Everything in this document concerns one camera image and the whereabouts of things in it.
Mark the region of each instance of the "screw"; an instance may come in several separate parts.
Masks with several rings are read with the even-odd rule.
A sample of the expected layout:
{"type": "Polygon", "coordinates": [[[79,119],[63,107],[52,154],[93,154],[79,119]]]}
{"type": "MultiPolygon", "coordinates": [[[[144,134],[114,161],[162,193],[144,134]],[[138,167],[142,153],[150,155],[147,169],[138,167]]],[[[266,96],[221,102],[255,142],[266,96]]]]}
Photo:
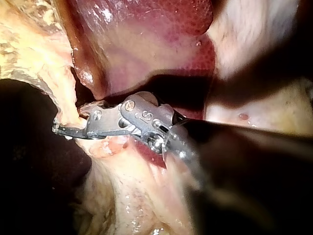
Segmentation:
{"type": "Polygon", "coordinates": [[[100,110],[94,111],[94,113],[93,113],[93,119],[94,119],[95,121],[100,120],[100,119],[101,119],[101,116],[102,116],[102,112],[101,112],[100,110]]]}
{"type": "Polygon", "coordinates": [[[135,102],[133,100],[127,100],[125,103],[125,109],[128,112],[131,112],[135,107],[135,102]]]}

